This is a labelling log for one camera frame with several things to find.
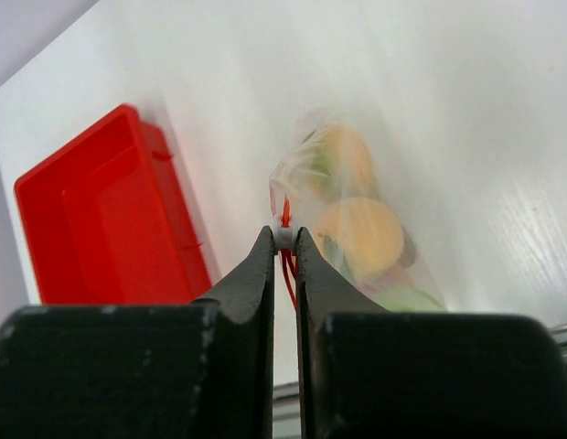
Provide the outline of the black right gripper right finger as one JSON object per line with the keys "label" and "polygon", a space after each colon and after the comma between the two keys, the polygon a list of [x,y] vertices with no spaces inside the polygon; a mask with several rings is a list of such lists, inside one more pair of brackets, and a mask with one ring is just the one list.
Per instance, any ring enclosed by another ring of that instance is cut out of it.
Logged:
{"label": "black right gripper right finger", "polygon": [[520,315],[390,312],[296,253],[305,438],[567,438],[567,366]]}

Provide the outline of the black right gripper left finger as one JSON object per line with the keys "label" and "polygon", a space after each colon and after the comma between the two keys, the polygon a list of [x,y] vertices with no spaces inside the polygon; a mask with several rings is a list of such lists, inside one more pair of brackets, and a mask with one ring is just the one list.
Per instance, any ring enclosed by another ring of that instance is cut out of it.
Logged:
{"label": "black right gripper left finger", "polygon": [[274,243],[187,305],[25,306],[0,327],[0,438],[268,438]]}

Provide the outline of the red plastic tray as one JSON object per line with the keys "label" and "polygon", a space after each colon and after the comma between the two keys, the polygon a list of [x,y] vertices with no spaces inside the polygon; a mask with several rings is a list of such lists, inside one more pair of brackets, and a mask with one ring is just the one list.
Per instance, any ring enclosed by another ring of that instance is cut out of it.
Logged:
{"label": "red plastic tray", "polygon": [[165,136],[131,105],[14,190],[44,305],[185,304],[211,287]]}

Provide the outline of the green apple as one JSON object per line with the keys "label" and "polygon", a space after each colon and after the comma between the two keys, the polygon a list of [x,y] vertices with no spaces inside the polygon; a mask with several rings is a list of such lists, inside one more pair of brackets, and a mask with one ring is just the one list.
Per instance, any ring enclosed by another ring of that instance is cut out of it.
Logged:
{"label": "green apple", "polygon": [[379,290],[372,300],[391,312],[441,312],[444,306],[414,287],[393,284]]}

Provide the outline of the yellow green mango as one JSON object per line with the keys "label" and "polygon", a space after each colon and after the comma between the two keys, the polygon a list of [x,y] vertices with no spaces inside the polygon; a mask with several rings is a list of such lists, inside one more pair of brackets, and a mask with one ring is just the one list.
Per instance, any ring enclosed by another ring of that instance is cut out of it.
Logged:
{"label": "yellow green mango", "polygon": [[314,130],[302,146],[310,156],[307,181],[321,199],[380,198],[371,153],[357,129],[328,124]]}

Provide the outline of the clear zip top bag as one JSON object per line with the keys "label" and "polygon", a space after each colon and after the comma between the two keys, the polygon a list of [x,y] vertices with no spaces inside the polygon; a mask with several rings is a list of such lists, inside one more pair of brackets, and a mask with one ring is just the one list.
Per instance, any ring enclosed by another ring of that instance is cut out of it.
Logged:
{"label": "clear zip top bag", "polygon": [[323,258],[369,299],[393,312],[445,309],[381,193],[365,137],[345,114],[316,110],[302,118],[269,189],[273,216],[307,228]]}

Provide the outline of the orange fruit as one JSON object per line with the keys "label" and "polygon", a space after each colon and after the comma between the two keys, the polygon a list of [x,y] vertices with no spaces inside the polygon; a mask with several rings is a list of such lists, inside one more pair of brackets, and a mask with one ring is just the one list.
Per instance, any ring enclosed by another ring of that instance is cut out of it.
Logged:
{"label": "orange fruit", "polygon": [[357,282],[390,269],[400,259],[405,243],[397,216],[372,198],[343,198],[327,206],[311,234],[323,257]]}

